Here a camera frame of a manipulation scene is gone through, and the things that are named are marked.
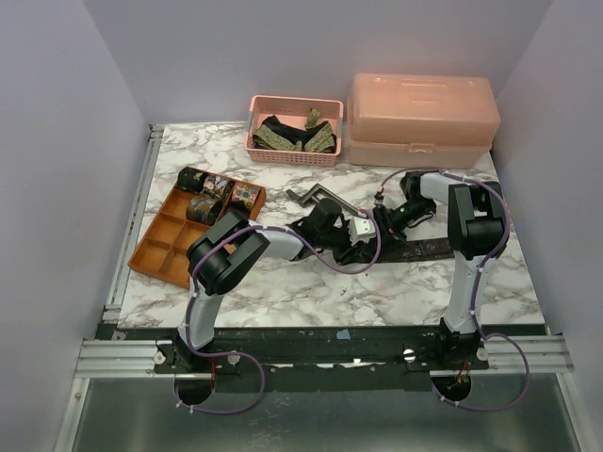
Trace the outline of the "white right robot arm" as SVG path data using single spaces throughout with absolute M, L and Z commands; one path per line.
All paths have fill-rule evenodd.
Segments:
M 429 352 L 446 369 L 477 354 L 483 333 L 481 305 L 494 261 L 506 248 L 510 215 L 497 182 L 481 182 L 445 170 L 408 171 L 400 181 L 406 203 L 384 207 L 384 187 L 374 196 L 373 214 L 397 238 L 434 212 L 448 208 L 448 244 L 454 254 L 454 275 L 448 307 Z

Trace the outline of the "dark brown blue floral tie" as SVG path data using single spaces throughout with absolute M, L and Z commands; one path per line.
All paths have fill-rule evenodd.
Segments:
M 396 241 L 382 248 L 377 263 L 412 263 L 451 259 L 454 250 L 448 240 L 442 238 Z

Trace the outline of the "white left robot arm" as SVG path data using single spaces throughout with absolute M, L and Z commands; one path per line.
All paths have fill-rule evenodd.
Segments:
M 197 372 L 208 359 L 228 356 L 229 352 L 209 352 L 222 300 L 263 258 L 295 262 L 314 255 L 330 269 L 347 275 L 369 270 L 377 263 L 383 247 L 383 233 L 371 213 L 362 210 L 346 220 L 341 207 L 329 199 L 321 200 L 308 216 L 286 226 L 263 225 L 230 212 L 187 250 L 189 301 L 178 326 L 183 342 L 176 360 L 187 371 Z M 359 269 L 336 266 L 320 255 L 343 251 L 369 252 L 370 260 Z

